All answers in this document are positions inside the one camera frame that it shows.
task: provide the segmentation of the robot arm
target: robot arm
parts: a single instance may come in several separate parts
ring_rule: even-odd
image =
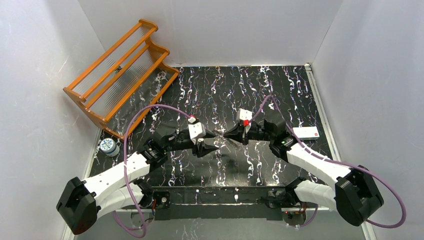
[[[238,124],[223,136],[244,145],[249,140],[269,141],[269,148],[275,156],[307,170],[327,184],[298,177],[284,191],[273,191],[262,198],[261,201],[267,206],[270,206],[270,202],[274,207],[279,204],[294,206],[299,202],[315,203],[337,210],[348,223],[359,226],[384,204],[370,175],[312,156],[287,131],[285,121],[278,114],[265,114],[263,125],[251,119],[252,112],[240,109],[237,112]]]
[[[191,149],[193,155],[200,158],[218,149],[204,143],[204,138],[215,135],[194,117],[189,119],[188,129],[182,131],[170,124],[162,125],[126,162],[128,181],[134,183],[132,192],[142,206],[149,205],[155,196],[142,177],[160,168],[169,158],[167,152]],[[121,162],[98,175],[83,180],[74,177],[68,181],[56,209],[75,235],[88,230],[101,216],[134,204],[123,172],[124,163]],[[165,208],[169,200],[161,204]]]

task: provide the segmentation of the white panel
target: white panel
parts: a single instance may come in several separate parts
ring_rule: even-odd
[[[132,192],[134,193],[134,197],[139,203],[143,198],[143,193],[141,188],[138,186],[132,184],[131,185]],[[128,192],[128,189],[126,186],[121,187],[120,189],[116,190],[109,196],[107,196],[98,206],[101,207],[100,211],[97,213],[97,219],[103,217],[104,215],[116,211],[118,209],[121,209],[126,206],[134,206],[134,202],[131,199],[130,193]]]
[[[79,2],[105,48],[144,18],[169,64],[222,66],[313,61],[342,0]]]
[[[407,217],[378,239],[423,238],[424,2],[343,2],[312,64],[341,160],[386,179]],[[371,217],[401,218],[396,199],[377,184],[384,206]]]
[[[150,165],[141,154],[132,154],[126,162],[126,173],[129,182],[149,173]],[[108,170],[95,176],[84,179],[84,186],[90,193],[96,193],[94,199],[96,203],[101,203],[107,196],[117,191],[125,185],[124,163],[109,168]]]
[[[320,157],[325,157],[318,152],[314,151],[314,153]],[[334,191],[336,187],[335,183],[338,181],[337,178],[344,177],[351,172],[346,166],[326,162],[312,156],[310,153],[306,152],[299,143],[293,145],[291,150],[287,152],[287,160],[289,163],[299,166],[316,176],[318,179],[321,179]]]
[[[76,0],[0,2],[2,239],[60,239],[98,128],[62,91],[104,49]]]
[[[336,193],[330,186],[313,183],[309,180],[303,181],[294,189],[300,201],[318,204],[320,207],[327,207],[336,210]]]

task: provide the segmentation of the purple cable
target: purple cable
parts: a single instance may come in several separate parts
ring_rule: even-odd
[[[139,203],[136,200],[136,197],[134,196],[133,191],[131,190],[131,186],[130,186],[130,181],[128,180],[128,173],[127,173],[127,140],[128,140],[128,132],[130,131],[130,127],[131,125],[134,123],[134,121],[139,117],[139,115],[144,112],[147,109],[150,108],[164,108],[164,109],[170,109],[173,111],[176,111],[179,114],[184,115],[184,117],[186,118],[190,118],[190,116],[181,111],[178,108],[175,108],[173,106],[168,106],[168,105],[164,105],[164,104],[152,104],[152,105],[148,105],[146,107],[143,107],[140,111],[137,112],[137,114],[135,114],[135,116],[131,119],[131,121],[128,124],[128,127],[126,128],[126,132],[125,132],[125,136],[123,139],[123,176],[124,176],[124,180],[125,180],[125,185],[126,188],[128,189],[129,195],[131,196],[132,201],[134,202],[135,208],[138,211],[138,214],[140,214],[140,218],[141,218],[141,222],[143,222],[143,224],[141,225],[141,229],[143,229],[143,233],[141,235],[137,235],[131,231],[133,230],[139,230],[140,228],[138,227],[126,227],[122,221],[119,219],[118,214],[116,211],[113,211],[113,218],[115,219],[116,223],[121,226],[127,233],[129,233],[131,236],[135,237],[135,238],[143,238],[146,235],[146,231],[147,231],[147,225],[149,225],[146,220],[145,217],[143,215],[143,212],[139,206]]]
[[[305,222],[304,224],[299,225],[299,227],[300,228],[301,227],[306,227],[306,225],[310,224],[312,222],[312,220],[314,220],[315,216],[317,215],[317,212],[318,212],[318,205],[315,206],[315,211],[313,212],[313,214],[310,217],[310,219],[307,222]]]
[[[262,104],[260,105],[260,107],[259,107],[259,109],[257,110],[257,112],[256,112],[256,114],[253,116],[253,118],[250,120],[250,122],[252,122],[258,115],[259,115],[259,113],[262,111],[262,109],[264,108],[264,105],[265,105],[265,103],[266,103],[266,101],[269,99],[269,98],[271,98],[272,97],[272,101],[273,101],[273,103],[275,104],[275,107],[276,107],[276,109],[278,110],[278,112],[281,114],[281,117],[284,119],[284,116],[283,116],[283,113],[281,112],[281,110],[280,110],[280,108],[279,108],[279,106],[277,105],[277,102],[276,102],[276,100],[275,100],[275,98],[272,96],[272,95],[267,95],[264,99],[263,99],[263,102],[262,102]],[[318,154],[316,154],[316,153],[314,153],[313,151],[311,151],[311,150],[309,150],[307,147],[306,147],[306,144],[305,143],[303,143],[299,138],[298,138],[298,136],[296,136],[296,134],[295,134],[295,132],[293,131],[293,129],[287,124],[287,122],[285,123],[285,125],[286,125],[286,127],[287,127],[287,129],[290,131],[290,133],[294,136],[294,138],[297,140],[297,142],[300,144],[300,146],[302,146],[303,147],[303,149],[305,149],[305,151],[307,152],[307,153],[309,153],[309,154],[311,154],[312,156],[314,156],[315,158],[317,158],[317,159],[320,159],[320,160],[323,160],[323,161],[326,161],[326,162],[328,162],[328,163],[332,163],[332,164],[338,164],[338,165],[342,165],[342,166],[346,166],[346,167],[349,167],[349,168],[353,168],[353,169],[356,169],[356,170],[359,170],[359,171],[361,171],[361,172],[363,172],[363,173],[366,173],[366,174],[368,174],[368,175],[370,175],[370,176],[372,176],[373,178],[375,178],[375,179],[377,179],[380,183],[382,183],[393,195],[394,195],[394,197],[397,199],[397,201],[399,202],[399,204],[400,204],[400,208],[401,208],[401,210],[402,210],[402,217],[400,218],[400,221],[398,222],[398,223],[396,223],[396,224],[392,224],[392,225],[385,225],[385,224],[381,224],[381,223],[377,223],[377,222],[374,222],[374,221],[371,221],[371,220],[369,220],[369,219],[367,219],[366,221],[368,222],[368,223],[370,223],[370,224],[372,224],[372,225],[375,225],[375,226],[377,226],[377,227],[380,227],[380,228],[385,228],[385,229],[395,229],[395,228],[398,228],[398,227],[400,227],[402,224],[404,224],[404,222],[405,222],[405,220],[407,219],[407,208],[405,207],[405,204],[404,204],[404,201],[401,199],[401,196],[399,196],[399,194],[393,189],[393,187],[388,183],[388,182],[386,182],[384,179],[382,179],[380,176],[378,176],[377,174],[375,174],[375,173],[373,173],[373,172],[370,172],[370,171],[368,171],[368,170],[366,170],[366,169],[364,169],[364,168],[361,168],[361,167],[359,167],[359,166],[356,166],[356,165],[354,165],[354,164],[351,164],[351,163],[347,163],[347,162],[340,162],[340,161],[335,161],[335,160],[332,160],[332,159],[330,159],[330,158],[328,158],[328,157],[322,157],[322,156],[319,156]],[[307,224],[309,224],[313,219],[314,219],[314,217],[315,217],[315,215],[317,214],[317,211],[318,211],[318,206],[316,207],[316,209],[315,209],[315,212],[313,213],[313,216],[312,216],[312,218],[307,222],[307,223],[305,223],[305,224],[303,224],[303,225],[300,225],[300,227],[303,227],[303,226],[306,226]]]

